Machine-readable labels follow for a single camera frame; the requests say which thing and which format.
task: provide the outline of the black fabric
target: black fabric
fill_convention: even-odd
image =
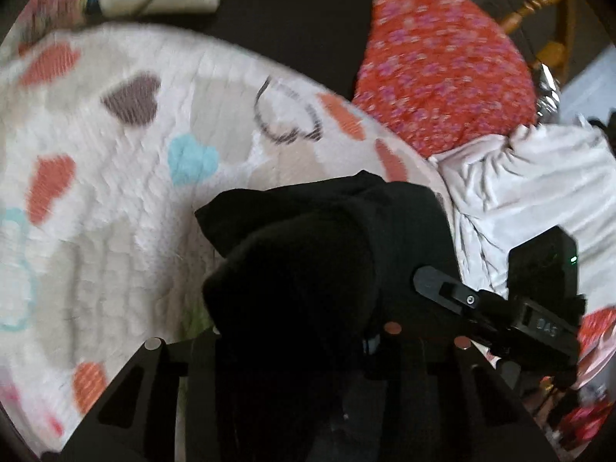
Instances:
[[[372,0],[221,0],[213,15],[152,16],[258,52],[351,99]]]
[[[616,154],[616,110],[612,109],[610,111],[610,118],[607,126],[597,118],[589,118],[588,122],[592,126],[601,129],[603,133],[606,134],[606,138],[612,148],[612,152]]]
[[[369,410],[349,414],[360,418],[355,434],[318,436],[353,391],[350,377],[375,315],[380,328],[398,321],[405,335],[401,375],[387,390],[399,405],[387,420],[387,440],[401,448],[388,460],[434,460],[443,443],[440,379],[430,369],[446,360],[459,322],[418,296],[412,275],[423,265],[459,275],[433,192],[361,172],[226,191],[196,218],[227,259],[205,281],[203,296],[236,367],[234,378],[224,379],[233,383],[229,404],[241,412],[229,438],[240,451],[249,447],[236,460],[306,460],[314,439],[313,455],[335,448],[340,460],[355,462],[379,452],[383,418],[375,414],[370,426]],[[384,402],[383,389],[361,390],[375,405]],[[362,449],[361,442],[368,444]]]

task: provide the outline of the wooden chair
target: wooden chair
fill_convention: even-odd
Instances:
[[[502,19],[499,24],[507,34],[513,33],[522,20],[544,7],[556,5],[556,33],[537,54],[531,67],[545,64],[555,78],[564,85],[569,73],[569,60],[574,43],[575,7],[574,0],[526,0],[516,11]]]
[[[510,13],[498,23],[504,32],[511,34],[519,29],[524,18],[550,5],[556,5],[555,36],[539,51],[529,67],[536,68],[540,63],[546,64],[555,78],[564,85],[567,81],[574,41],[574,0],[526,0],[517,11]]]

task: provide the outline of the blue heart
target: blue heart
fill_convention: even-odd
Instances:
[[[218,151],[202,146],[191,135],[176,137],[169,145],[167,163],[174,186],[197,184],[218,170]]]
[[[18,332],[28,326],[28,321],[36,303],[36,275],[25,256],[26,239],[28,237],[28,219],[20,209],[0,209],[0,225],[2,222],[14,222],[19,227],[19,233],[15,238],[13,248],[10,250],[13,258],[0,264],[0,279],[2,279],[2,293],[0,302],[7,303],[9,299],[13,305],[18,306],[16,314],[7,316],[0,313],[0,330]],[[14,273],[21,274],[15,283]]]

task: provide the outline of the red floral fabric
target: red floral fabric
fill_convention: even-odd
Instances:
[[[519,51],[469,0],[374,0],[353,103],[424,157],[535,122]]]
[[[584,316],[578,332],[580,355],[584,356],[615,322],[616,307],[606,307]]]

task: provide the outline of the dark floor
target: dark floor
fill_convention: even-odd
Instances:
[[[520,7],[524,0],[472,0],[493,18],[503,18]],[[575,0],[575,42],[570,64],[570,78],[575,78],[605,49],[610,39],[593,10],[584,0]],[[525,19],[522,29],[511,38],[530,61],[553,36],[556,9],[546,8]]]

